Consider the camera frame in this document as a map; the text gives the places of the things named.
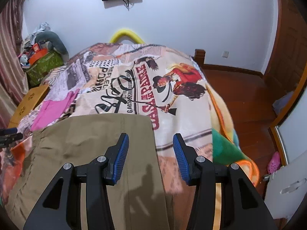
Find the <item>crumpled white clothes pile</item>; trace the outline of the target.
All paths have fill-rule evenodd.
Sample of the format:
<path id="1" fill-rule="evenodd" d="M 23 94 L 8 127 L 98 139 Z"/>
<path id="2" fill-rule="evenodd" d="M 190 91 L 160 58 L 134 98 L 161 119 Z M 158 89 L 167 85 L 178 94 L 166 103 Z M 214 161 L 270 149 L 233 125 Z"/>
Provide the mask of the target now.
<path id="1" fill-rule="evenodd" d="M 34 31 L 26 37 L 26 42 L 30 42 L 30 44 L 34 44 L 35 38 L 38 34 L 50 31 L 50 25 L 47 22 L 40 23 L 38 27 L 34 29 Z"/>

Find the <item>olive green pants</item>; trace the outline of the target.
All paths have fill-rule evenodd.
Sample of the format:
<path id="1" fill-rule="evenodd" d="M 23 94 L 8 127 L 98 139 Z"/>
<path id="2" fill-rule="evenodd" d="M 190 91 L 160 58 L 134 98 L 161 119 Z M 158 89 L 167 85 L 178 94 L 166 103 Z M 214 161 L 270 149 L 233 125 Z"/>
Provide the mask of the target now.
<path id="1" fill-rule="evenodd" d="M 153 126 L 127 114 L 76 116 L 34 131 L 8 196 L 20 229 L 168 229 Z"/>

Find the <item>wall power socket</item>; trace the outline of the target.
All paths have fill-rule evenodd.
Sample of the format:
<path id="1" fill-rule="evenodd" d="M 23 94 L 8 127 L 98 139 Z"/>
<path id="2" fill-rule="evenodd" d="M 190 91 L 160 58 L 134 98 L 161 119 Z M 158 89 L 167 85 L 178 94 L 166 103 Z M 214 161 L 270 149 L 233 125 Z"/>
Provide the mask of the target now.
<path id="1" fill-rule="evenodd" d="M 228 52 L 228 51 L 224 51 L 224 52 L 222 53 L 222 57 L 223 57 L 223 58 L 228 58 L 228 56 L 229 56 L 229 52 Z"/>

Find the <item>green fabric storage box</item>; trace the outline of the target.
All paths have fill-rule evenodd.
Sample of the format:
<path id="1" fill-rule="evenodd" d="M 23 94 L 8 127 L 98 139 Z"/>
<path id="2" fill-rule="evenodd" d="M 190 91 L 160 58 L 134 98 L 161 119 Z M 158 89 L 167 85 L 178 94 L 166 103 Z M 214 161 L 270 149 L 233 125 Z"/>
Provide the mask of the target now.
<path id="1" fill-rule="evenodd" d="M 31 87 L 39 85 L 51 69 L 60 67 L 63 64 L 64 62 L 60 54 L 55 51 L 48 52 L 26 71 L 29 84 Z"/>

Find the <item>pink slipper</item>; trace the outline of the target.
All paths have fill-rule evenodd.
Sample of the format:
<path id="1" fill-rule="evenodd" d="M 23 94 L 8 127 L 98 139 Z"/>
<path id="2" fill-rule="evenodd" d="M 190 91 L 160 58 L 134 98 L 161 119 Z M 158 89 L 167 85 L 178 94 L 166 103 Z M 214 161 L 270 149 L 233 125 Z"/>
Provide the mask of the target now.
<path id="1" fill-rule="evenodd" d="M 268 174 L 273 174 L 281 167 L 281 158 L 279 152 L 275 152 L 267 165 Z"/>

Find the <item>wooden bed post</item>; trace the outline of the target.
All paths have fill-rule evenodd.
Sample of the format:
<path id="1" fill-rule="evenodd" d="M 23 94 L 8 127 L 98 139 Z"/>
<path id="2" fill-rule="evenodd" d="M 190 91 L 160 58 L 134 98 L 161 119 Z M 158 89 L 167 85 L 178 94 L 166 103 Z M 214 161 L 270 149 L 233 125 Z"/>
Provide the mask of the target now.
<path id="1" fill-rule="evenodd" d="M 195 49 L 193 60 L 200 66 L 200 68 L 203 68 L 204 66 L 205 54 L 206 51 L 204 49 Z"/>

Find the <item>yellow foam tube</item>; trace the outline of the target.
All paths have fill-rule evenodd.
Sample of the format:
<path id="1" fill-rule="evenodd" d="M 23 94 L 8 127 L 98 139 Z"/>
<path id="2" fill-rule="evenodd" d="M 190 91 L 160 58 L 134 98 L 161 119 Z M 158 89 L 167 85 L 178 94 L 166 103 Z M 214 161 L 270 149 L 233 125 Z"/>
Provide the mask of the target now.
<path id="1" fill-rule="evenodd" d="M 128 39 L 135 44 L 144 44 L 145 42 L 133 31 L 129 29 L 117 30 L 111 37 L 110 43 L 117 43 L 121 39 Z"/>

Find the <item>orange box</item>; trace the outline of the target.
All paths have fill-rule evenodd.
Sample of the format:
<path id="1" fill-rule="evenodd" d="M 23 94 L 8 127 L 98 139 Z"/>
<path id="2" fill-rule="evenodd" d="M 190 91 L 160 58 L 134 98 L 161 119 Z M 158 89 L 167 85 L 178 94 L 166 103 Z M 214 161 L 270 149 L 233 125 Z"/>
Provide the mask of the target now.
<path id="1" fill-rule="evenodd" d="M 28 62 L 30 65 L 33 65 L 37 60 L 41 59 L 42 57 L 44 57 L 45 55 L 48 54 L 48 49 L 43 48 L 37 52 L 35 52 L 31 58 L 29 58 Z"/>

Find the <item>wooden door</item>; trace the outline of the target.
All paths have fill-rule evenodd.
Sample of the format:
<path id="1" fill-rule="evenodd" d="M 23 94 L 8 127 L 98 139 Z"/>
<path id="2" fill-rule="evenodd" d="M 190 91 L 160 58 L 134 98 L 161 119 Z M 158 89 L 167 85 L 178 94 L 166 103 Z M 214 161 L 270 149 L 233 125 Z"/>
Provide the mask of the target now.
<path id="1" fill-rule="evenodd" d="M 278 0 L 273 52 L 263 80 L 277 100 L 294 91 L 306 66 L 306 22 L 293 0 Z"/>

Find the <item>pink folded garment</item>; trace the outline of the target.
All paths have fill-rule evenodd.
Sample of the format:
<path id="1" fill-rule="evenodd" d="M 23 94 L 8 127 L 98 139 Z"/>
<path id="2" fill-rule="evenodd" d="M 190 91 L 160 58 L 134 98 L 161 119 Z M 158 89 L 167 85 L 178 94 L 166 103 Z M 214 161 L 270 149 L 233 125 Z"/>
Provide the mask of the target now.
<path id="1" fill-rule="evenodd" d="M 43 102 L 43 105 L 39 111 L 39 114 L 35 118 L 31 131 L 40 130 L 45 128 L 53 121 L 60 118 L 63 112 L 70 106 L 73 100 L 78 95 L 80 90 L 70 91 L 65 99 L 60 101 L 47 100 Z"/>

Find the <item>striped red gold curtain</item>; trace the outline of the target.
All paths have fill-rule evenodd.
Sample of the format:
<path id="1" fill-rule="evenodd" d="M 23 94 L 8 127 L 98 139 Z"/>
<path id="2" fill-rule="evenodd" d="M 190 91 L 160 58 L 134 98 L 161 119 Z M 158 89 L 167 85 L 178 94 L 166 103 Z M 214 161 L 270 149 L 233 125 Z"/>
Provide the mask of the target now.
<path id="1" fill-rule="evenodd" d="M 28 80 L 19 62 L 24 0 L 9 0 L 1 12 L 1 128 L 6 128 L 28 93 Z"/>

